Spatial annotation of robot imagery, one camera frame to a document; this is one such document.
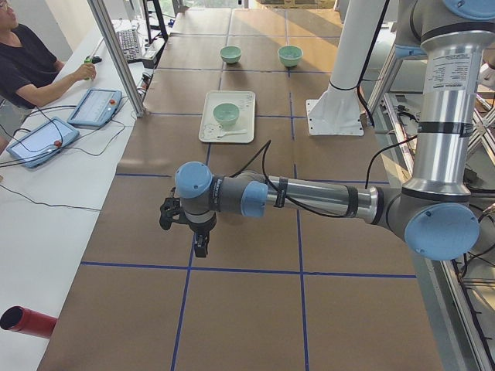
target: green bowl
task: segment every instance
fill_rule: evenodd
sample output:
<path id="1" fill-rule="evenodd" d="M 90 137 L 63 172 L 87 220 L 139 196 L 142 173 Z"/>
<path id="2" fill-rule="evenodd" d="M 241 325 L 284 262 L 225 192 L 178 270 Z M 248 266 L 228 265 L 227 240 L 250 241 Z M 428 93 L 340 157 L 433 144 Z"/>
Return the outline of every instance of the green bowl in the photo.
<path id="1" fill-rule="evenodd" d="M 220 56 L 225 63 L 237 63 L 241 58 L 241 48 L 236 46 L 225 46 L 220 51 Z"/>
<path id="2" fill-rule="evenodd" d="M 284 66 L 294 67 L 302 58 L 302 50 L 297 46 L 283 46 L 278 50 L 278 58 Z"/>
<path id="3" fill-rule="evenodd" d="M 239 118 L 239 107 L 232 103 L 222 103 L 213 109 L 213 117 L 222 126 L 232 126 Z"/>

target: wall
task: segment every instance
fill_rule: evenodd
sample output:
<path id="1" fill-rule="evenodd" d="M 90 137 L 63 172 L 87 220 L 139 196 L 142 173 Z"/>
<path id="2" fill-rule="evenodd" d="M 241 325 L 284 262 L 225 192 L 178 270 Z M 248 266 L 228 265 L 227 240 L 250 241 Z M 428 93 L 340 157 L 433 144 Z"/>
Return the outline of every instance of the wall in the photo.
<path id="1" fill-rule="evenodd" d="M 72 49 L 45 0 L 9 0 L 9 3 L 19 22 L 32 29 L 53 54 L 60 60 L 69 59 Z"/>
<path id="2" fill-rule="evenodd" d="M 75 50 L 86 34 L 96 27 L 87 0 L 45 0 L 60 29 Z"/>

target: keyboard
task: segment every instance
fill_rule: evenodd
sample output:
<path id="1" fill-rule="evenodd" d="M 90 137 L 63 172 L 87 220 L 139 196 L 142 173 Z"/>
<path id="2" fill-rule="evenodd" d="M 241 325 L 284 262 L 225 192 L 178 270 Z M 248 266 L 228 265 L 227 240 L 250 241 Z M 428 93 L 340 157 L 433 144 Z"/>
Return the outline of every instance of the keyboard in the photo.
<path id="1" fill-rule="evenodd" d="M 121 44 L 122 52 L 127 63 L 141 61 L 141 47 L 137 29 L 123 29 L 116 32 L 117 40 Z"/>

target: label sticker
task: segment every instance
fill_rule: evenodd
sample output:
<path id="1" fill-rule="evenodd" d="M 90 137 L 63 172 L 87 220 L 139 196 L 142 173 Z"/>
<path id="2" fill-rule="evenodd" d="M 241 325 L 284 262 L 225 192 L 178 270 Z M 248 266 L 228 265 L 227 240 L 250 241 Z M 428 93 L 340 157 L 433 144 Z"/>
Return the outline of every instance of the label sticker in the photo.
<path id="1" fill-rule="evenodd" d="M 429 60 L 424 94 L 445 90 L 466 90 L 472 64 L 472 54 L 459 53 L 437 56 Z"/>

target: man's arm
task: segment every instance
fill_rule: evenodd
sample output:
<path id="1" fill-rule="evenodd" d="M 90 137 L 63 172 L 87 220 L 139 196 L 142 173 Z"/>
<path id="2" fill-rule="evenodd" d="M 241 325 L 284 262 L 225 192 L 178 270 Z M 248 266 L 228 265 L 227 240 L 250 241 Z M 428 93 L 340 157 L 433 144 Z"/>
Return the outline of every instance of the man's arm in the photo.
<path id="1" fill-rule="evenodd" d="M 77 81 L 87 78 L 94 79 L 95 77 L 96 69 L 94 68 L 94 64 L 85 63 L 75 72 L 72 72 L 70 75 L 65 76 L 55 83 L 51 83 L 45 87 L 35 87 L 33 84 L 25 85 L 24 87 L 19 88 L 15 93 L 31 104 L 42 107 L 62 97 L 62 95 Z"/>

